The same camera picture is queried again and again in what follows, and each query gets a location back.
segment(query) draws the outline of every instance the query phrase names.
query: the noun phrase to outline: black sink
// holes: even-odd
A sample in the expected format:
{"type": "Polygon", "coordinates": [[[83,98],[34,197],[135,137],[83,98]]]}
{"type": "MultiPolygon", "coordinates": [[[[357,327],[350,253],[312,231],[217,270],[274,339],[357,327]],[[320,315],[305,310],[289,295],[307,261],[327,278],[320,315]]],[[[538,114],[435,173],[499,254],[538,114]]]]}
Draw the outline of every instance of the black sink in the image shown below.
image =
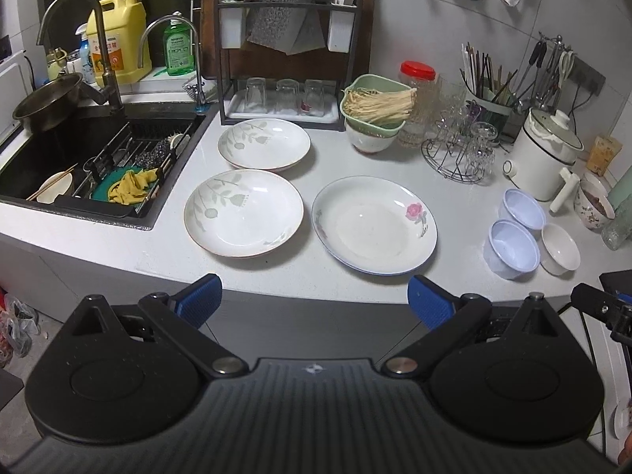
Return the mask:
{"type": "Polygon", "coordinates": [[[135,103],[116,115],[110,115],[107,107],[78,109],[58,127],[33,135],[4,166],[0,171],[0,201],[43,212],[151,229],[206,128],[200,125],[205,118],[210,122],[216,112],[215,106],[207,116],[197,115],[192,103],[135,103]],[[116,167],[131,166],[139,153],[150,151],[157,142],[176,133],[189,135],[191,139],[181,153],[172,150],[160,167],[159,180],[146,201],[127,207],[90,199],[100,176],[116,167]],[[125,148],[124,158],[117,158],[125,148]],[[93,157],[97,159],[87,164],[92,170],[86,174],[84,164],[93,157]],[[72,194],[58,196],[49,205],[26,201],[48,177],[74,164],[78,165],[73,171],[72,194]]]}

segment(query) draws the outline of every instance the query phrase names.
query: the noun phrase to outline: floor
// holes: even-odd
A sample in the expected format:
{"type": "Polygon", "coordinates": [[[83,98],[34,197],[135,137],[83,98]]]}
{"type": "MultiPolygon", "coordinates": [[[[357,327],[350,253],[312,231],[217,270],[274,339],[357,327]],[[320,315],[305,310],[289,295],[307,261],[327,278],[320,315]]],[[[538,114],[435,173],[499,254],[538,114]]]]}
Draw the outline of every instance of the floor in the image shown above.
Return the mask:
{"type": "MultiPolygon", "coordinates": [[[[5,370],[22,379],[26,384],[28,375],[61,328],[62,323],[40,314],[42,332],[33,338],[29,353],[23,358],[14,356],[5,370]]],[[[8,465],[40,439],[26,403],[24,389],[8,405],[0,410],[0,463],[8,465]]]]}

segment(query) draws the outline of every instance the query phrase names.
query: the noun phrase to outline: green dish soap bottle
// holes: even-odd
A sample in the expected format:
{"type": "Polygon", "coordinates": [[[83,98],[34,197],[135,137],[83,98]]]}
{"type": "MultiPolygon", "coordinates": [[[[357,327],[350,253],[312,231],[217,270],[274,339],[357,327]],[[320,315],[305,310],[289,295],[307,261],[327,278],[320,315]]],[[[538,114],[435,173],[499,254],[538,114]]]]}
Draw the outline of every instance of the green dish soap bottle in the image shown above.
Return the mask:
{"type": "MultiPolygon", "coordinates": [[[[177,10],[173,14],[182,15],[177,10]]],[[[162,44],[169,76],[191,73],[195,69],[191,46],[191,29],[187,25],[172,19],[171,24],[164,30],[162,44]]]]}

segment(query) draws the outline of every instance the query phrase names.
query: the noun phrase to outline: yellow cloth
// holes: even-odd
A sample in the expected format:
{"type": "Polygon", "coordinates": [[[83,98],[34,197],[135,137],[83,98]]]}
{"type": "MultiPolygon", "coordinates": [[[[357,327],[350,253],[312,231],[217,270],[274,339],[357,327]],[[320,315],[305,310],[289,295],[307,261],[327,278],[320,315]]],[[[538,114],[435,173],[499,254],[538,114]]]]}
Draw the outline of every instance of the yellow cloth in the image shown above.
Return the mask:
{"type": "Polygon", "coordinates": [[[146,188],[151,182],[155,182],[158,177],[157,169],[151,171],[141,171],[137,174],[129,170],[120,181],[112,185],[107,191],[108,201],[121,203],[122,205],[135,205],[141,203],[147,196],[146,188]]]}

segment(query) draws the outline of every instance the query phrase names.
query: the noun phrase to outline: red lid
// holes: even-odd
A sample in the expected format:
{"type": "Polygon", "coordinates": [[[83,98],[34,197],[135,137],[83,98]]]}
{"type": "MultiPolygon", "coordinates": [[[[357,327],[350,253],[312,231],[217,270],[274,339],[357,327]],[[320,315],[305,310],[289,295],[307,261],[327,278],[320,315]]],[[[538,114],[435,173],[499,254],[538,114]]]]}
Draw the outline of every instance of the red lid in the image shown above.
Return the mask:
{"type": "Polygon", "coordinates": [[[414,60],[406,60],[401,63],[399,70],[413,78],[421,78],[422,80],[434,80],[437,73],[427,64],[415,62],[414,60]]]}

